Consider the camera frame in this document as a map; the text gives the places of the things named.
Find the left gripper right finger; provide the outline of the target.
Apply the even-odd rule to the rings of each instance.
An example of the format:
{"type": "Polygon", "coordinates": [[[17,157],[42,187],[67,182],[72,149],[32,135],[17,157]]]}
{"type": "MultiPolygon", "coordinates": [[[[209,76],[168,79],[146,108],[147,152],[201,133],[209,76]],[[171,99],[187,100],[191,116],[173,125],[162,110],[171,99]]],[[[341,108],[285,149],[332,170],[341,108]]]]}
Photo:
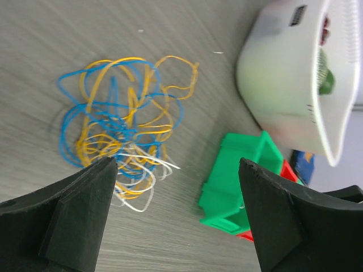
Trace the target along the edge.
{"type": "Polygon", "coordinates": [[[320,193],[241,159],[239,181],[262,271],[361,271],[362,190],[320,193]]]}

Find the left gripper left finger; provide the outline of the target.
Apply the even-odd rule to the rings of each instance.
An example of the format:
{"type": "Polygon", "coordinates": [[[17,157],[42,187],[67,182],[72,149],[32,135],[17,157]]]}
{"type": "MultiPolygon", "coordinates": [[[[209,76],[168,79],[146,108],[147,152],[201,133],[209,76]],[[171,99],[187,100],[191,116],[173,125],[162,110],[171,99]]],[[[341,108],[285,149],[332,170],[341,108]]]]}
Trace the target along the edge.
{"type": "Polygon", "coordinates": [[[1,271],[94,271],[117,164],[103,158],[1,203],[1,271]]]}

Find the red plastic bin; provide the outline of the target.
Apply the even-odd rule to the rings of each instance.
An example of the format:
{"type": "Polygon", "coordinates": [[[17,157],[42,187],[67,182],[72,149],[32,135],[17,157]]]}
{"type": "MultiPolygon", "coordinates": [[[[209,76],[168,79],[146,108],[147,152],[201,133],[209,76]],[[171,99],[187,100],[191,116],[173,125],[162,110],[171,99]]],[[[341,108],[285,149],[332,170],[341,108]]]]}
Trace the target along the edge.
{"type": "MultiPolygon", "coordinates": [[[[287,160],[283,160],[283,164],[282,164],[282,168],[280,171],[280,176],[288,179],[294,183],[300,184],[302,186],[304,186],[303,182],[297,177],[297,175],[294,173],[292,167],[290,166],[290,164],[288,163],[287,160]]],[[[251,231],[246,231],[246,232],[242,232],[236,235],[236,237],[242,238],[242,239],[246,239],[250,242],[254,242],[253,236],[252,236],[252,232],[251,231]]]]}

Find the blue Doritos chip bag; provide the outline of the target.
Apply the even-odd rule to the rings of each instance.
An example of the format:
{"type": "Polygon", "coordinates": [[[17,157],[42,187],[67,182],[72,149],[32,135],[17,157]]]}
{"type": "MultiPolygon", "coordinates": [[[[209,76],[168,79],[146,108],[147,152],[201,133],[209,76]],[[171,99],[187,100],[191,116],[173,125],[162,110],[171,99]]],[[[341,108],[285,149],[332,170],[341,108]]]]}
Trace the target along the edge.
{"type": "Polygon", "coordinates": [[[309,186],[314,172],[315,155],[309,152],[294,150],[290,158],[290,165],[301,183],[309,186]]]}

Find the left green plastic bin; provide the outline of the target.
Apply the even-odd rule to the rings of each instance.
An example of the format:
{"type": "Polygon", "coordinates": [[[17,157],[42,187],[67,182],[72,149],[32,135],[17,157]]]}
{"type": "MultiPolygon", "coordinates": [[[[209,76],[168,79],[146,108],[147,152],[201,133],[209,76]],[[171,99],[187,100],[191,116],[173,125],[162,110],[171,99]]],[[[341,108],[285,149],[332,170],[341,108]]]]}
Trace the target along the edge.
{"type": "Polygon", "coordinates": [[[200,223],[238,235],[250,230],[239,182],[241,158],[252,160],[279,175],[283,155],[266,131],[259,136],[228,133],[223,138],[212,171],[202,187],[200,223]]]}

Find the green lime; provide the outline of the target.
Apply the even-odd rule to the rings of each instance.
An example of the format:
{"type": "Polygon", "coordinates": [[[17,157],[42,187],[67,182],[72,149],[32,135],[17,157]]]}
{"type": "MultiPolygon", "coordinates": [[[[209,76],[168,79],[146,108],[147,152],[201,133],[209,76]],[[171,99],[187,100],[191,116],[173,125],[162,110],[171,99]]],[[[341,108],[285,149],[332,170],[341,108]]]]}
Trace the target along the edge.
{"type": "Polygon", "coordinates": [[[328,69],[327,77],[319,89],[319,95],[329,95],[335,87],[335,76],[332,71],[328,69]]]}

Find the green speckled melon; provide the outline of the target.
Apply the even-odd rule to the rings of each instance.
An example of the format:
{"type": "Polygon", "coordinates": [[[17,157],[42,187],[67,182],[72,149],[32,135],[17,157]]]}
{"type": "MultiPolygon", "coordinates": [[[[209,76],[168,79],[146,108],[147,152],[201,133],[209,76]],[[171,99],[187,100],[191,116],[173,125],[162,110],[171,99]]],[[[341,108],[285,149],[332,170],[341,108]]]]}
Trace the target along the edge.
{"type": "Polygon", "coordinates": [[[317,64],[317,84],[320,95],[328,94],[327,89],[328,63],[324,50],[320,47],[318,52],[317,64]]]}

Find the white plastic fruit basket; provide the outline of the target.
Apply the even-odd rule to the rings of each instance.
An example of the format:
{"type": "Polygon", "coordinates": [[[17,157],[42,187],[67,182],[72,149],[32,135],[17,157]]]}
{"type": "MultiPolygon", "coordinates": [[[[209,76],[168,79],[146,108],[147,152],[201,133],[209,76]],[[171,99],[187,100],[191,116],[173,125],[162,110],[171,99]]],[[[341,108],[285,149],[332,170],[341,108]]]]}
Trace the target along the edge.
{"type": "Polygon", "coordinates": [[[237,85],[261,128],[278,144],[338,165],[361,74],[358,1],[274,1],[261,9],[237,63],[237,85]],[[330,36],[320,38],[325,16],[330,36]],[[319,48],[335,76],[319,95],[319,48]]]}

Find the red grape bunch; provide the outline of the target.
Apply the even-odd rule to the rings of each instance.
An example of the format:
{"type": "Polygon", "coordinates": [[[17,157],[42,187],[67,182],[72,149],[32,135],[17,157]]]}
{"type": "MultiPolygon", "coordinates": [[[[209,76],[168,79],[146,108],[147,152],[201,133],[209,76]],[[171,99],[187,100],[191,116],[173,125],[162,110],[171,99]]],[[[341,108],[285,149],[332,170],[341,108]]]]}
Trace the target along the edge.
{"type": "Polygon", "coordinates": [[[330,36],[330,31],[328,29],[329,27],[330,27],[330,19],[329,19],[328,15],[326,15],[324,18],[324,23],[323,23],[323,27],[322,27],[320,46],[324,46],[330,36]]]}

